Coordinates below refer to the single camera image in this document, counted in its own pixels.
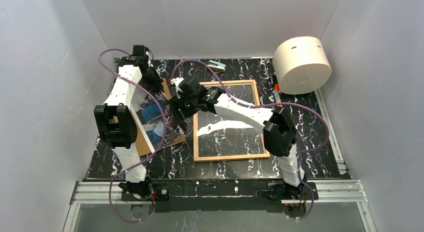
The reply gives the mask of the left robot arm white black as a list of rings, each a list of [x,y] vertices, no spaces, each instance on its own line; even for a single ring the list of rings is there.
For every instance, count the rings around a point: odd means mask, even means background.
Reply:
[[[154,95],[163,91],[163,82],[153,66],[151,50],[144,45],[134,45],[132,54],[119,60],[113,74],[116,80],[108,98],[94,108],[99,137],[112,149],[124,169],[125,182],[119,187],[137,199],[148,200],[154,192],[136,148],[138,135],[146,139],[148,136],[132,100],[136,91],[156,100]]]

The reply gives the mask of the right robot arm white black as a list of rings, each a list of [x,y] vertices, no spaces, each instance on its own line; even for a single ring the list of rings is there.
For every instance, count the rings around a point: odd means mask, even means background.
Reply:
[[[281,189],[268,189],[269,200],[307,198],[305,172],[299,163],[296,143],[297,130],[286,109],[256,106],[232,97],[221,86],[206,88],[193,78],[173,78],[170,85],[176,89],[170,103],[178,122],[203,111],[244,122],[262,134],[264,148],[278,159],[283,179]]]

